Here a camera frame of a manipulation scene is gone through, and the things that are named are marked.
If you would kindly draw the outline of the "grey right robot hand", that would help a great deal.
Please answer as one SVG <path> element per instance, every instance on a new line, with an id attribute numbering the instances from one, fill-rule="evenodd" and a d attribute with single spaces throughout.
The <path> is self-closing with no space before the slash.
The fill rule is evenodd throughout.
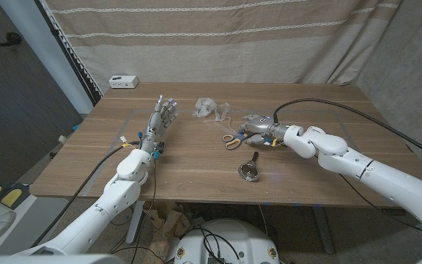
<path id="1" fill-rule="evenodd" d="M 275 123 L 272 117 L 257 114 L 244 116 L 245 122 L 238 127 L 239 133 L 251 134 L 246 144 L 262 144 L 266 138 L 283 140 L 287 131 L 284 124 Z"/>

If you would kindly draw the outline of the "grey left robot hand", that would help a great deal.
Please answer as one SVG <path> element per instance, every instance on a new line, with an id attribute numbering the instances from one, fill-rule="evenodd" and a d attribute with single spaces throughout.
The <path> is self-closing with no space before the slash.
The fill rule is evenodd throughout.
<path id="1" fill-rule="evenodd" d="M 173 98 L 163 101 L 163 96 L 160 95 L 147 123 L 140 149 L 151 153 L 155 145 L 162 141 L 167 128 L 177 116 L 177 102 Z"/>

